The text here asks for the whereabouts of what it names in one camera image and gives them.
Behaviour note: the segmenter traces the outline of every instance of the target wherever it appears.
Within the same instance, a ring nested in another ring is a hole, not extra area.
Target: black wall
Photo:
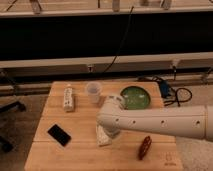
[[[128,15],[0,19],[0,59],[114,56]],[[133,14],[121,55],[213,51],[213,12]]]

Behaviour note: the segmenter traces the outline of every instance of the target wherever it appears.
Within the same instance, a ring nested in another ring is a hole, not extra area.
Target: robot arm
[[[108,96],[97,122],[113,134],[120,129],[213,141],[213,107],[124,110],[124,99]]]

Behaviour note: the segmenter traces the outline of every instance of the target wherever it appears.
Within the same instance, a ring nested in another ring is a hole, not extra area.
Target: clear cup
[[[89,82],[85,87],[86,94],[90,98],[91,103],[98,103],[101,96],[102,85],[100,82]]]

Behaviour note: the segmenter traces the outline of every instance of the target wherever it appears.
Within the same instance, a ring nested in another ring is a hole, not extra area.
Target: phone
[[[71,140],[71,136],[56,124],[48,130],[48,133],[62,146],[65,146]]]

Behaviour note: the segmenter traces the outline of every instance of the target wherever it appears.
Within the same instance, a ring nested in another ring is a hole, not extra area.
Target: wooden table
[[[113,144],[98,147],[96,143],[96,115],[109,93],[120,93],[130,85],[141,86],[151,95],[150,108],[163,107],[156,83],[102,82],[100,104],[91,104],[84,93],[86,82],[71,82],[75,89],[75,112],[62,108],[63,91],[69,82],[55,82],[44,107],[25,170],[69,171],[139,171],[182,170],[175,138],[135,131],[122,131]],[[57,143],[47,130],[58,124],[72,136],[66,147]],[[142,161],[138,149],[145,136],[151,135],[153,143]]]

